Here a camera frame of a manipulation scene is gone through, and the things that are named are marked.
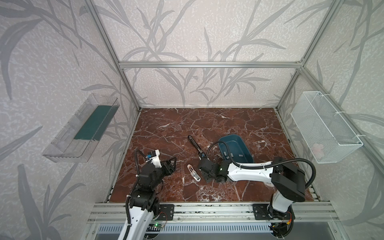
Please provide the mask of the teal plastic tray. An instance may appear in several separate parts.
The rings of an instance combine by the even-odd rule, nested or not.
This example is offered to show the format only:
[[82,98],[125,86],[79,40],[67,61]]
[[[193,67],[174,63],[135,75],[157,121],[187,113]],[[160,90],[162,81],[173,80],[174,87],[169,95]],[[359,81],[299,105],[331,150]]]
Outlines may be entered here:
[[226,145],[229,147],[228,151],[223,143],[219,143],[219,149],[224,160],[229,160],[231,156],[237,163],[254,163],[254,159],[250,151],[240,136],[228,135],[221,137],[219,141],[226,143]]

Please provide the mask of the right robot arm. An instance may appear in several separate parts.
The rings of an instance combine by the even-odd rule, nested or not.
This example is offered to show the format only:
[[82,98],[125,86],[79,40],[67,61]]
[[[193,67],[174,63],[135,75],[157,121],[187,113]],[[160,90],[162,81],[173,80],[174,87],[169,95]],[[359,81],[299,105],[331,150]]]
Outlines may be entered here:
[[220,164],[208,158],[201,158],[198,169],[206,182],[253,181],[273,185],[276,192],[272,195],[268,211],[270,215],[289,211],[296,202],[306,200],[305,172],[293,164],[295,160],[275,158],[271,162],[259,164],[237,163],[231,160]]

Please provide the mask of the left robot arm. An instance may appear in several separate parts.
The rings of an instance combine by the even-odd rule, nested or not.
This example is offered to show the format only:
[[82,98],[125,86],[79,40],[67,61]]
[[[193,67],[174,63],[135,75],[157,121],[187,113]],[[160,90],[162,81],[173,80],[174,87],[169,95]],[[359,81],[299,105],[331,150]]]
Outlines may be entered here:
[[159,168],[153,162],[149,161],[140,168],[139,160],[135,158],[137,178],[126,198],[127,218],[119,235],[120,240],[142,240],[152,219],[161,213],[156,189],[165,177],[175,172],[177,158],[160,162]]

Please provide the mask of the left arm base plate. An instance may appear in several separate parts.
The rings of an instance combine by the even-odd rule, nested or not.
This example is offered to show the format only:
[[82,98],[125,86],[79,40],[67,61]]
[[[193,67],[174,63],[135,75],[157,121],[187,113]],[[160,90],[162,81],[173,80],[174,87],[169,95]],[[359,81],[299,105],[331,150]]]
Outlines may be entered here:
[[155,221],[172,221],[175,213],[174,204],[160,204],[159,209],[155,211]]

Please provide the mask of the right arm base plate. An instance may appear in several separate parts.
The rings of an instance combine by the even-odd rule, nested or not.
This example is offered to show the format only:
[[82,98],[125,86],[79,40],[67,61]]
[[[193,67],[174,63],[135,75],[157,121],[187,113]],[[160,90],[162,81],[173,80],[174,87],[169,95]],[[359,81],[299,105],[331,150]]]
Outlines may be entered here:
[[274,210],[270,204],[252,204],[252,210],[255,220],[265,221],[285,221],[295,220],[295,214],[292,206],[289,206],[288,210],[284,213]]

